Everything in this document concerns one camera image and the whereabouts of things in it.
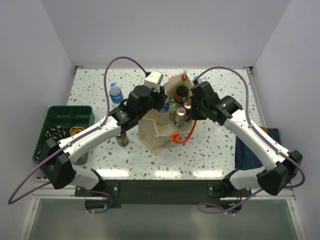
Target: folded cloth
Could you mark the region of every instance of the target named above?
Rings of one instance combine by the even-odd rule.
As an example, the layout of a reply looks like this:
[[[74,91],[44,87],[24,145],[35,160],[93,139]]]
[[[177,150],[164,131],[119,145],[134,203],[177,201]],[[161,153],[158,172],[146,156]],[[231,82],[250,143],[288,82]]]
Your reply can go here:
[[[273,140],[281,144],[279,129],[261,127]],[[240,138],[235,139],[234,167],[238,170],[257,169],[262,167],[259,158],[247,147]]]

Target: green crate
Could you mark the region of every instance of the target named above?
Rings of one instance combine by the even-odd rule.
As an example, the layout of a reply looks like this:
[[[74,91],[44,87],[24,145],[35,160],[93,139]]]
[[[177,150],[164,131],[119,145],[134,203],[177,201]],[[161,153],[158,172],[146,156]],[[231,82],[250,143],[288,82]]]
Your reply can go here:
[[[55,126],[65,129],[64,138],[70,137],[72,127],[84,127],[87,129],[95,122],[95,115],[91,106],[52,106],[48,109],[42,129],[33,153],[33,160],[37,161],[37,153],[42,149],[46,140],[46,131]],[[89,153],[83,155],[75,164],[83,165],[88,160]]]

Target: beige bag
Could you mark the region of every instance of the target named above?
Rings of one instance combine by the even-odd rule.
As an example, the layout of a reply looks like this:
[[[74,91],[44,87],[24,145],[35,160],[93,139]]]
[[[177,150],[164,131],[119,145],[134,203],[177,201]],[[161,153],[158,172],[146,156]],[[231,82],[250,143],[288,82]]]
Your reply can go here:
[[[164,84],[164,89],[170,98],[176,97],[176,88],[181,84],[183,74],[171,78]],[[193,84],[189,78],[186,81],[190,97],[192,96],[190,89]],[[171,134],[181,133],[180,136],[183,137],[183,134],[190,132],[194,123],[194,121],[185,121],[182,128],[176,128],[172,120],[168,120],[167,124],[159,124],[157,122],[159,114],[157,110],[151,109],[138,123],[139,139],[155,156],[161,153],[166,145],[172,141]]]

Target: speckled tabletop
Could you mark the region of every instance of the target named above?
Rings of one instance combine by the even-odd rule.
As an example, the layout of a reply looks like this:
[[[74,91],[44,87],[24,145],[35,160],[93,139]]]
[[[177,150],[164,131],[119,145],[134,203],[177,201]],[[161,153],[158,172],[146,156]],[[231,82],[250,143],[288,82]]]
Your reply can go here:
[[[183,69],[156,69],[163,73],[162,83]],[[188,69],[192,80],[203,69]],[[247,72],[238,72],[249,84],[250,117],[260,123],[256,103]],[[75,74],[68,105],[89,105],[93,108],[95,122],[106,114],[103,89],[104,69],[81,69]],[[203,76],[219,97],[233,96],[245,106],[245,87],[241,80],[226,70],[213,70]],[[123,95],[128,96],[134,86],[144,82],[140,69],[111,69],[107,75],[107,86],[116,83]],[[127,132],[129,144],[120,147],[116,139],[109,139],[89,152],[84,169],[96,169],[104,179],[223,179],[235,167],[236,136],[212,121],[199,121],[192,138],[184,145],[171,142],[158,156],[154,156],[138,139],[138,127]]]

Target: gray floor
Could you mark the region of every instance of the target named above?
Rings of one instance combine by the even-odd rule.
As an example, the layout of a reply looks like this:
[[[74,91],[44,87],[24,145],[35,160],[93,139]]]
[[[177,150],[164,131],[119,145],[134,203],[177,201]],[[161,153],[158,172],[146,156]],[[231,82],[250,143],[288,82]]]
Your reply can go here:
[[[123,205],[92,217],[84,200],[42,200],[31,240],[296,240],[285,200],[250,200],[240,213],[190,205]]]

